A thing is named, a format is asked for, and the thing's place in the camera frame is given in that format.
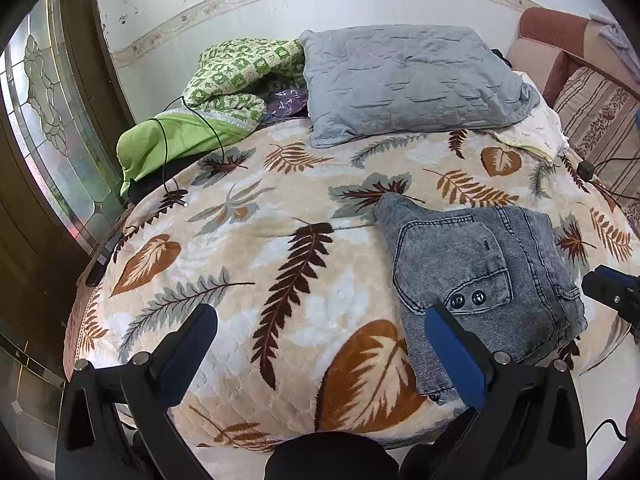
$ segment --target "charger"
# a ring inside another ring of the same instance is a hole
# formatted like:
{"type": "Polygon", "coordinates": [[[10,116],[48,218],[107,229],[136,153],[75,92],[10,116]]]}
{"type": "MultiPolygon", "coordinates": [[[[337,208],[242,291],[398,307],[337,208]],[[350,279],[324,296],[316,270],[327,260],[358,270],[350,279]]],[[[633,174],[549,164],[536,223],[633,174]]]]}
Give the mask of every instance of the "charger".
{"type": "Polygon", "coordinates": [[[593,173],[595,172],[595,167],[587,160],[583,160],[582,162],[578,162],[578,167],[575,169],[575,173],[583,179],[585,182],[590,182],[593,178],[593,173]]]}

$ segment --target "tiled floor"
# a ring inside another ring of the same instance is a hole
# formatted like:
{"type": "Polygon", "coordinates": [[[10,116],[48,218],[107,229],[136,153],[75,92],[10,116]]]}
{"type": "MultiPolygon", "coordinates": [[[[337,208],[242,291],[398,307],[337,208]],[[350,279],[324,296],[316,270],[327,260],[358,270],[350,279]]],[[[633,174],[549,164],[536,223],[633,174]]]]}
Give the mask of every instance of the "tiled floor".
{"type": "MultiPolygon", "coordinates": [[[[62,390],[21,365],[5,346],[0,348],[0,421],[21,451],[37,462],[53,463],[62,390]]],[[[26,355],[20,359],[45,375],[46,370],[26,355]]],[[[60,378],[48,373],[60,384],[60,378]]]]}

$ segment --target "gray denim jacket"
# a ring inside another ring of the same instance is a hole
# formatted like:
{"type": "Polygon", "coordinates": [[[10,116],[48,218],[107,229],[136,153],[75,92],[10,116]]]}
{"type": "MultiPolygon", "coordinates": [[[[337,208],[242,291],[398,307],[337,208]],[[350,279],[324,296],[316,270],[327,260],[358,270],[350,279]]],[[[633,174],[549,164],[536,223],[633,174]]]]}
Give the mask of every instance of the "gray denim jacket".
{"type": "Polygon", "coordinates": [[[556,250],[549,217],[516,206],[432,211],[396,193],[374,208],[393,263],[418,393],[458,397],[424,337],[443,303],[491,351],[534,364],[587,327],[580,290],[556,250]]]}

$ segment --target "jacket pocket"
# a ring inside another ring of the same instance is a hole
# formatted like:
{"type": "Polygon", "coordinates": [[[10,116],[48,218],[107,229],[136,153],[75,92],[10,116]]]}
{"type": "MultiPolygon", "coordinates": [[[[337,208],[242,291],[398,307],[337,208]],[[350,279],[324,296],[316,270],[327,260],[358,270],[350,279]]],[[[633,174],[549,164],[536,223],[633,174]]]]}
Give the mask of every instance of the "jacket pocket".
{"type": "Polygon", "coordinates": [[[500,245],[472,215],[404,225],[393,282],[414,314],[424,314],[438,302],[454,315],[479,314],[512,298],[500,245]]]}

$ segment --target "leaf pattern blanket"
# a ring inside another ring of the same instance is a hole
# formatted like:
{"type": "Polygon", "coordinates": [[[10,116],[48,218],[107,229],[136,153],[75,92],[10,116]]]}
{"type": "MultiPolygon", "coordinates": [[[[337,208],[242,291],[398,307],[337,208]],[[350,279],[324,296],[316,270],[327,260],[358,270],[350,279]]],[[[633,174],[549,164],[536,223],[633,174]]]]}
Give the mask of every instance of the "leaf pattern blanket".
{"type": "MultiPolygon", "coordinates": [[[[152,351],[195,305],[216,308],[218,334],[171,411],[192,446],[268,451],[339,430],[399,447],[463,409],[415,391],[372,215],[388,191],[438,210],[542,211],[576,283],[599,264],[640,274],[638,239],[611,197],[576,175],[571,150],[548,166],[463,130],[315,150],[310,130],[305,119],[266,128],[147,196],[86,309],[75,358],[101,367],[152,351]]],[[[588,329],[557,352],[575,374],[628,331],[614,311],[583,301],[588,329]]]]}

